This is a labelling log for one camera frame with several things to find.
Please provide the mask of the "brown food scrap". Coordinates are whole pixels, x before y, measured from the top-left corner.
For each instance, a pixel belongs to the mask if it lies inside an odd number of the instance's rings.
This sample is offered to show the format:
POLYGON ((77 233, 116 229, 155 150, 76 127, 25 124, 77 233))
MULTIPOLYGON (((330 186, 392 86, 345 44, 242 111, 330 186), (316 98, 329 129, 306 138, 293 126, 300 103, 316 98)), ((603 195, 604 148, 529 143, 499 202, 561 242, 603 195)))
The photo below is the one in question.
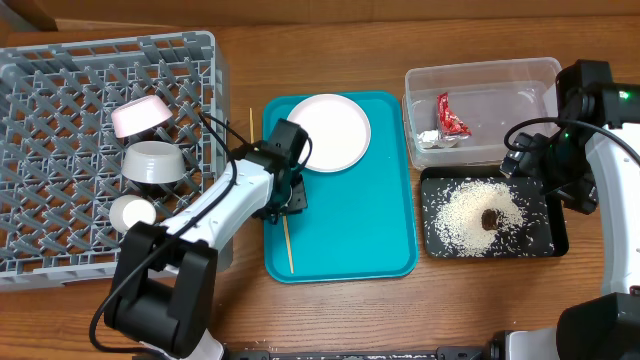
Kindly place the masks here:
POLYGON ((485 231, 497 231, 501 228, 504 214, 497 209, 486 209, 481 215, 482 228, 485 231))

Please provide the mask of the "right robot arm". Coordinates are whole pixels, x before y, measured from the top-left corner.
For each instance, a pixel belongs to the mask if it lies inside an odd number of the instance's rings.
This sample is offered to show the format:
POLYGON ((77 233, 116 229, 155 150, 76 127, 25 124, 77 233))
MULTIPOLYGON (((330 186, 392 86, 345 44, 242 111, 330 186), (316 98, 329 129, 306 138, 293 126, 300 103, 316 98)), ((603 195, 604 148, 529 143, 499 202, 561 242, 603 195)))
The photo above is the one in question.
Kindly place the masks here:
POLYGON ((601 216, 605 270, 599 298, 556 326, 504 331, 487 359, 636 359, 639 356, 639 88, 614 81, 606 61, 578 60, 555 80, 558 130, 507 131, 503 175, 540 180, 568 209, 601 216))

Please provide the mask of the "red snack wrapper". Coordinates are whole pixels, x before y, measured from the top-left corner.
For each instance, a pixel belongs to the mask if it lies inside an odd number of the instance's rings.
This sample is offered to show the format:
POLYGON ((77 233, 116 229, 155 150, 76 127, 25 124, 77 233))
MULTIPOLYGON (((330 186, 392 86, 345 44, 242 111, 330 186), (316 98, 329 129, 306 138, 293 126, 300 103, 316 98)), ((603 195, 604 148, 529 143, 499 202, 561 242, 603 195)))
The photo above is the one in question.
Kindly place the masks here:
POLYGON ((440 133, 443 136, 471 136, 469 127, 460 120, 449 105, 447 92, 437 96, 437 116, 440 133))

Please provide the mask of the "large white plate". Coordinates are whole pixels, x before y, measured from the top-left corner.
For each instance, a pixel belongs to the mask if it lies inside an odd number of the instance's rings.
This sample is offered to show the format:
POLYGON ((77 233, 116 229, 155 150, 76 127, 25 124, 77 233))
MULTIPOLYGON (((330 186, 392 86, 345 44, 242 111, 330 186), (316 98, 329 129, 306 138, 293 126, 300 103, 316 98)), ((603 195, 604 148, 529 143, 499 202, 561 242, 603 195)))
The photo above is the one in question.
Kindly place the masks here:
POLYGON ((287 120, 308 133, 312 145, 304 144, 298 162, 307 160, 305 168, 316 172, 338 172, 355 165, 371 141, 364 110, 342 95, 311 96, 297 104, 287 120))

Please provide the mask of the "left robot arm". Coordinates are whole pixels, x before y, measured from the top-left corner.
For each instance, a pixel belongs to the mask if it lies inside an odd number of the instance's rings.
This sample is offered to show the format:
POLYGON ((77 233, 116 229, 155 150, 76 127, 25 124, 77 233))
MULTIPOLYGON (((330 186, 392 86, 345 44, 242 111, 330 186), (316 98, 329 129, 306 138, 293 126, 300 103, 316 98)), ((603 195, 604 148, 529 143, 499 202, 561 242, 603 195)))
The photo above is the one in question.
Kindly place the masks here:
POLYGON ((312 140, 298 124, 277 121, 270 137, 228 150, 223 175, 179 214, 159 225, 138 222, 126 233, 111 289, 90 322, 136 341, 140 359, 226 358, 208 330, 221 250, 250 218, 271 224, 307 207, 302 154, 312 140))

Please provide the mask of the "wooden chopstick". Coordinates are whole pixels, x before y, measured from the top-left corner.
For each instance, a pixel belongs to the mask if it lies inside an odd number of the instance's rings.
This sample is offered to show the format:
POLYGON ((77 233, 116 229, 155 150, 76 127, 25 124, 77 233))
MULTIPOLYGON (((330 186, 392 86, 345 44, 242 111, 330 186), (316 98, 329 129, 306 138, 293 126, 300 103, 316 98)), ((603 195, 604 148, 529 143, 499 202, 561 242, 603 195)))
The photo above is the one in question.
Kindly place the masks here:
POLYGON ((255 133, 254 133, 254 117, 253 117, 253 109, 249 108, 249 131, 250 131, 250 142, 254 143, 255 141, 255 133))
POLYGON ((288 222, 288 217, 286 215, 283 215, 282 222, 283 222, 285 245, 286 245, 286 249, 287 249, 289 270, 290 270, 291 274, 294 274, 295 266, 294 266, 294 259, 293 259, 290 231, 289 231, 289 222, 288 222))

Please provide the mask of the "small pink bowl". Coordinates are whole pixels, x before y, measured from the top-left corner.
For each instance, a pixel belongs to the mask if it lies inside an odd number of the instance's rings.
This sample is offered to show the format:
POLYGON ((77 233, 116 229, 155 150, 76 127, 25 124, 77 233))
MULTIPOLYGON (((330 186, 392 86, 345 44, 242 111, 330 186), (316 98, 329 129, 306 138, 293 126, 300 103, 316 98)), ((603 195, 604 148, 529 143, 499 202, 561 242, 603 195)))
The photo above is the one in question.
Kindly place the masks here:
POLYGON ((148 95, 116 108, 111 119, 117 138, 144 132, 162 124, 172 116, 169 107, 159 96, 148 95))

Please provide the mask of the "white cup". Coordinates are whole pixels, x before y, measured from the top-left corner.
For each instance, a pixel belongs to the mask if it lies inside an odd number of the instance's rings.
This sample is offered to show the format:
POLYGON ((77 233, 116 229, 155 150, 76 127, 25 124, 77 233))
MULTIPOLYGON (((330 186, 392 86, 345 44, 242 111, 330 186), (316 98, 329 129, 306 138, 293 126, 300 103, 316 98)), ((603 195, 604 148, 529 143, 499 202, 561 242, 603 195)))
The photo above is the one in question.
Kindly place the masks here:
POLYGON ((126 233, 137 222, 153 225, 156 221, 154 205, 135 195, 117 198, 110 206, 109 220, 119 233, 126 233))

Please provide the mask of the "grey bowl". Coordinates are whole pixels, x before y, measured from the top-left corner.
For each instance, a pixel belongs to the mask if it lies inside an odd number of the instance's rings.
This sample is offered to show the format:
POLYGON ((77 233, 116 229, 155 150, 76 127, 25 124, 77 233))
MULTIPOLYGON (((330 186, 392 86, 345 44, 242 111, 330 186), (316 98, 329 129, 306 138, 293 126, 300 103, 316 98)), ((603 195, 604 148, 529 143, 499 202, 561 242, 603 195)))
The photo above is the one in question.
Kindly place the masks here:
POLYGON ((161 141, 134 143, 126 150, 121 173, 129 180, 146 184, 177 182, 186 173, 180 149, 161 141))

